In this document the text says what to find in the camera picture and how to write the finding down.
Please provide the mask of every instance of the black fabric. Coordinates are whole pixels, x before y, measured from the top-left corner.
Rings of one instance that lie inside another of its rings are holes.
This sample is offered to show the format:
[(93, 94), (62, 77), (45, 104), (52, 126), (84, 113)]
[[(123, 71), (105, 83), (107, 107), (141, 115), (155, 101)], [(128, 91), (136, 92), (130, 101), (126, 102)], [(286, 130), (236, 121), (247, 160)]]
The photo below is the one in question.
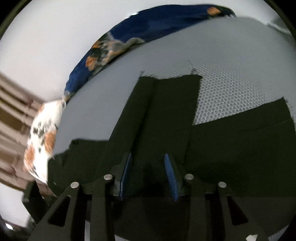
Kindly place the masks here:
[(183, 164), (195, 116), (200, 76), (160, 80), (133, 146), (129, 197), (113, 208), (114, 230), (128, 240), (183, 240), (189, 220), (186, 198), (175, 203), (164, 168), (171, 153)]
[(114, 127), (108, 145), (98, 158), (97, 178), (109, 173), (114, 165), (122, 161), (124, 153), (131, 150), (157, 84), (158, 80), (155, 78), (139, 78)]
[(69, 149), (48, 162), (48, 186), (57, 196), (72, 183), (94, 182), (97, 156), (107, 141), (73, 140)]
[(131, 149), (156, 83), (154, 78), (139, 78), (109, 141), (73, 140), (67, 151), (49, 160), (48, 186), (55, 195), (73, 181), (93, 182), (121, 162), (124, 152)]
[(296, 211), (296, 138), (282, 98), (192, 127), (185, 168), (209, 183), (224, 181), (269, 236)]
[(183, 164), (195, 116), (199, 92), (198, 75), (159, 80), (153, 100), (133, 148), (133, 167), (128, 196), (165, 182), (164, 155), (171, 153)]

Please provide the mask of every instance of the silver screw head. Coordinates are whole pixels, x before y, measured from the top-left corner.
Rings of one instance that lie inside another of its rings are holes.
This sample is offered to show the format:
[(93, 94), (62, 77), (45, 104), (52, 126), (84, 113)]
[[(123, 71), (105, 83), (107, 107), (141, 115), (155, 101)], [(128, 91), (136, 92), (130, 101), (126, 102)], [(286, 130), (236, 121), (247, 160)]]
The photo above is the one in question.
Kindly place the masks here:
[(77, 188), (78, 186), (79, 186), (79, 183), (78, 182), (71, 183), (71, 187), (72, 188)]
[(112, 178), (113, 178), (113, 176), (112, 176), (111, 174), (106, 174), (106, 175), (104, 176), (104, 179), (105, 179), (106, 181), (111, 180)]
[(187, 180), (192, 180), (192, 179), (194, 178), (194, 176), (193, 176), (192, 174), (186, 174), (186, 175), (185, 175), (185, 178), (186, 178)]
[(227, 185), (226, 185), (225, 182), (219, 182), (218, 186), (221, 187), (221, 188), (226, 188)]

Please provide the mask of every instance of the floral pattern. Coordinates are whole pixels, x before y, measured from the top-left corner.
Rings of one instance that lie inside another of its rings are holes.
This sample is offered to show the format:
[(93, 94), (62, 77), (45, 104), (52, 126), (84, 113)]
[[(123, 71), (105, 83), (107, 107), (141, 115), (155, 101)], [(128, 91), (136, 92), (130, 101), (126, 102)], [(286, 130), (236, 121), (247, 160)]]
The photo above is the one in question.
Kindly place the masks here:
[(64, 100), (44, 103), (38, 110), (28, 137), (23, 169), (47, 182), (47, 161), (52, 157), (55, 137), (66, 107)]
[(49, 131), (45, 134), (44, 136), (44, 147), (45, 147), (45, 151), (49, 154), (52, 155), (52, 150), (54, 148), (54, 143), (55, 143), (55, 135), (56, 135), (56, 131)]
[(213, 4), (163, 5), (145, 9), (114, 26), (101, 36), (69, 75), (64, 99), (69, 101), (87, 81), (99, 73), (117, 56), (138, 44), (159, 39), (211, 18), (235, 13)]
[(23, 169), (27, 172), (34, 167), (33, 161), (35, 159), (35, 149), (33, 145), (29, 145), (24, 155), (24, 166)]
[(221, 13), (221, 11), (216, 7), (210, 7), (207, 9), (207, 13), (211, 16)]

